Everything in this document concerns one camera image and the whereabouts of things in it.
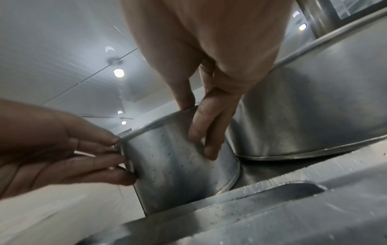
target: ceiling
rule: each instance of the ceiling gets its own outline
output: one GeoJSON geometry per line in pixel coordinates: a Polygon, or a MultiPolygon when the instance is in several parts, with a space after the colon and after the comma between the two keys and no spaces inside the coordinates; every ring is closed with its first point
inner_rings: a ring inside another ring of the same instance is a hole
{"type": "MultiPolygon", "coordinates": [[[[305,22],[302,14],[291,17],[279,59],[314,39],[308,28],[298,30],[305,22]]],[[[118,117],[88,118],[108,130],[120,117],[173,100],[137,49],[116,0],[2,0],[0,39],[0,98],[118,117]],[[117,68],[124,77],[115,77],[117,68]]],[[[191,86],[201,87],[197,73],[191,86]]]]}

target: hand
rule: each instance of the hand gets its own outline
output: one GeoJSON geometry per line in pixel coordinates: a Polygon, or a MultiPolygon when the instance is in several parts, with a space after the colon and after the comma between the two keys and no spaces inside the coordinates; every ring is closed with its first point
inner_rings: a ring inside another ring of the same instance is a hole
{"type": "Polygon", "coordinates": [[[206,95],[189,138],[206,136],[215,160],[238,101],[270,71],[285,33],[290,0],[121,0],[132,35],[179,107],[195,104],[189,78],[200,66],[206,95]]]}
{"type": "Polygon", "coordinates": [[[0,199],[50,184],[131,185],[112,145],[119,139],[80,117],[0,100],[0,199]],[[96,155],[79,157],[74,151],[96,155]]]}

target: large metal pan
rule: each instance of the large metal pan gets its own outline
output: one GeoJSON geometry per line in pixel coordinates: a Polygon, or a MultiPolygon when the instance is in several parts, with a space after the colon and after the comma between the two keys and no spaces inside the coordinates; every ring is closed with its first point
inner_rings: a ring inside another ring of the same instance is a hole
{"type": "Polygon", "coordinates": [[[274,65],[243,96],[229,127],[253,160],[354,150],[387,135],[387,9],[344,26],[274,65]]]}
{"type": "Polygon", "coordinates": [[[237,181],[239,162],[226,141],[216,161],[204,156],[204,141],[188,140],[197,107],[178,111],[130,132],[119,142],[138,176],[134,188],[146,214],[228,191],[237,181]]]}

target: ceiling light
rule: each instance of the ceiling light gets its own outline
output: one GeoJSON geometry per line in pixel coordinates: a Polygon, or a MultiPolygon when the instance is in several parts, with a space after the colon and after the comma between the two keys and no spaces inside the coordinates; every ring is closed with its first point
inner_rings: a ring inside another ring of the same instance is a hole
{"type": "Polygon", "coordinates": [[[306,24],[302,24],[300,25],[300,27],[298,28],[300,31],[303,31],[306,29],[306,24]]]}
{"type": "Polygon", "coordinates": [[[115,69],[113,71],[113,73],[114,73],[114,75],[116,77],[123,77],[123,76],[125,76],[124,70],[122,70],[122,69],[115,69]]]}
{"type": "Polygon", "coordinates": [[[299,15],[300,14],[300,12],[299,11],[296,11],[296,12],[294,12],[293,13],[293,18],[295,18],[297,15],[299,15]]]}

